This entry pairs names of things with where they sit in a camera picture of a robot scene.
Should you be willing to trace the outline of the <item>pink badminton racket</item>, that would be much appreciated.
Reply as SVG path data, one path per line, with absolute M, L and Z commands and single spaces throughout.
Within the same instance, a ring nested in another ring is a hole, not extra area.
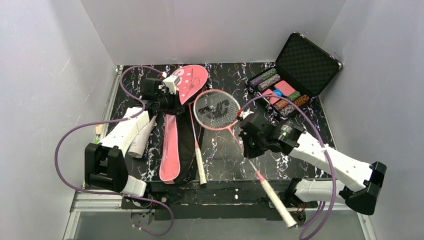
M 198 175 L 199 175 L 199 184 L 205 185 L 208 182 L 207 182 L 207 177 L 206 177 L 206 174 L 205 174 L 202 153 L 201 153 L 201 149 L 200 149 L 200 146 L 199 146 L 199 143 L 198 143 L 198 137 L 197 137 L 197 134 L 196 134 L 195 121 L 194 121 L 194 118 L 193 118 L 193 111 L 192 111 L 192 104 L 193 104 L 193 102 L 190 102 L 188 104 L 188 109 L 189 109 L 191 127 L 192 127 L 193 138 L 194 138 L 194 151 L 195 151 L 197 170 L 198 170 Z
M 240 110 L 241 107 L 238 101 L 231 94 L 220 89 L 210 89 L 200 93 L 193 103 L 196 121 L 202 127 L 211 131 L 226 129 L 231 132 L 232 127 L 237 122 Z M 297 225 L 296 220 L 284 206 L 268 180 L 260 173 L 251 160 L 248 162 L 254 169 L 256 177 L 269 200 L 274 205 L 287 227 L 295 227 Z

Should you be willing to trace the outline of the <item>white shuttlecock tube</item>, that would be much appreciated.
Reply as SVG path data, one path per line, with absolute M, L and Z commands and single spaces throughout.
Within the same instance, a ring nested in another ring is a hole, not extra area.
M 157 116 L 154 115 L 147 125 L 145 125 L 132 141 L 127 154 L 133 158 L 141 159 L 148 145 L 151 131 L 156 123 Z

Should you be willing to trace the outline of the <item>pink racket bag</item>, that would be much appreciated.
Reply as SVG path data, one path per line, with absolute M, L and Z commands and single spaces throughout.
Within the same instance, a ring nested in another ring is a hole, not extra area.
M 196 162 L 197 166 L 189 103 L 192 102 L 191 107 L 194 118 L 194 99 L 205 90 L 209 77 L 207 70 L 198 64 L 180 67 L 171 75 L 177 75 L 181 79 L 177 87 L 179 89 L 179 98 L 184 106 L 184 112 L 179 115 L 165 114 L 164 118 L 164 139 L 159 178 L 168 185 L 180 184 L 191 164 Z M 194 126 L 200 147 L 199 138 L 202 127 L 195 121 Z

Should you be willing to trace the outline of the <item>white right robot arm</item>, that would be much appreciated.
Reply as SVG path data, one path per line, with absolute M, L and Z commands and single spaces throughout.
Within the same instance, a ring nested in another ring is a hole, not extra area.
M 291 202 L 313 201 L 345 204 L 353 211 L 371 216 L 375 213 L 387 166 L 379 161 L 367 163 L 351 158 L 329 146 L 290 121 L 272 124 L 265 117 L 244 111 L 237 117 L 244 156 L 254 159 L 266 151 L 283 153 L 325 171 L 332 180 L 292 180 L 284 192 Z

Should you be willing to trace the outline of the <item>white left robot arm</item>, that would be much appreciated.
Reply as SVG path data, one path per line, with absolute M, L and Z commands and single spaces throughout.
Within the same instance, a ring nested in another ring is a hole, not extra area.
M 170 75 L 164 80 L 147 78 L 140 88 L 141 99 L 133 101 L 126 110 L 125 120 L 99 143 L 90 143 L 84 151 L 85 183 L 129 196 L 143 197 L 147 183 L 129 175 L 125 155 L 138 134 L 158 112 L 180 114 L 184 112 L 178 85 L 181 79 Z

